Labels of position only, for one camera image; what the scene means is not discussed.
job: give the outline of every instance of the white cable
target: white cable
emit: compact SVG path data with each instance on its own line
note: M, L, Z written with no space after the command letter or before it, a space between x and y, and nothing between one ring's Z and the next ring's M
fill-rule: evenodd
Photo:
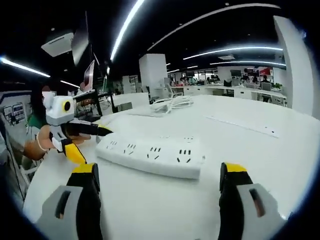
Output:
M155 113L169 114L172 109L181 109L194 104L190 96L177 96L175 98L165 98L155 101L150 107Z

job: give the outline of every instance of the ceiling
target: ceiling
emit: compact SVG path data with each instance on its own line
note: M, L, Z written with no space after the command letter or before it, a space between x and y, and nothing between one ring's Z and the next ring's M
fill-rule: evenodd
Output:
M250 4L255 1L229 0L229 7ZM110 61L113 45L136 0L114 0L106 7L96 6L87 11L89 41L102 70L110 66L110 79L117 80L124 75L139 73L139 58L146 53L166 55L168 71L198 66L209 68L209 63L222 62L219 55L210 54L188 60L183 58L223 49L229 46L272 46L279 47L273 15L290 17L288 5L282 1L259 1L274 4L283 9L271 7L245 7L220 12L196 21L176 31L151 50L148 49L163 36L181 25L214 10L228 7L226 1L208 0L145 0L124 34L114 60ZM48 81L53 88L71 88L60 83L60 79L79 85L85 69L75 67L71 52L51 57L41 49L46 39L59 31L73 32L85 18L85 11L76 7L57 7L28 4L14 9L10 20L2 26L0 54L11 61L51 75L47 79L0 64L2 80ZM284 63L284 58L272 51L232 52L234 61L256 60Z

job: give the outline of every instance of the white table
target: white table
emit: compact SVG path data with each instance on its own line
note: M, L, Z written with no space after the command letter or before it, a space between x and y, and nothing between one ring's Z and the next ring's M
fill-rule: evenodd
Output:
M149 96L147 92L120 94L120 95L115 95L112 98L113 98L113 104L115 107L121 104L131 103L132 108L135 109L142 106L148 106L150 104ZM107 97L107 100L105 99L100 102L103 115L109 115L113 113L110 103L111 103L110 97Z
M277 91L266 91L261 89L255 89L255 88L248 88L244 86L223 86L219 84L208 84L208 85L202 85L202 86L173 86L171 87L173 90L175 89L183 89L183 92L185 95L188 95L189 93L192 96L199 95L199 94L209 94L212 95L212 90L233 90L234 91L234 97L242 98L240 97L242 92L245 94L245 92L255 93L255 94L264 94L269 95L272 97L277 97L281 99L287 99L285 95L283 95L280 92Z
M178 179L130 169L95 156L95 137L80 145L89 163L99 167L101 226L110 239L217 239L220 229L221 162L247 168L277 200L288 217L303 199L318 160L320 122L282 106L247 99L200 95L194 105L165 117L127 115L134 109L103 117L115 132L148 136L193 136L206 156L199 180ZM230 119L268 126L278 138L209 119ZM23 211L34 222L42 204L65 185L75 165L54 150L35 173Z

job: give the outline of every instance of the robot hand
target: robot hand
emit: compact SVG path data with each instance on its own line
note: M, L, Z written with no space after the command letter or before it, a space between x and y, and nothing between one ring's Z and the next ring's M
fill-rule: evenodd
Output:
M87 163L79 148L68 135L105 136L111 130L87 121L75 119L74 100L72 96L54 96L47 94L43 104L46 108L46 121L50 125L50 140L54 147L76 164Z

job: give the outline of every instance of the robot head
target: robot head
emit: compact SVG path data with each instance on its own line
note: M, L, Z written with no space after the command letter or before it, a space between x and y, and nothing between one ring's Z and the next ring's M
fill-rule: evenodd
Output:
M53 126L70 122L75 117L74 99L72 96L45 97L46 121Z

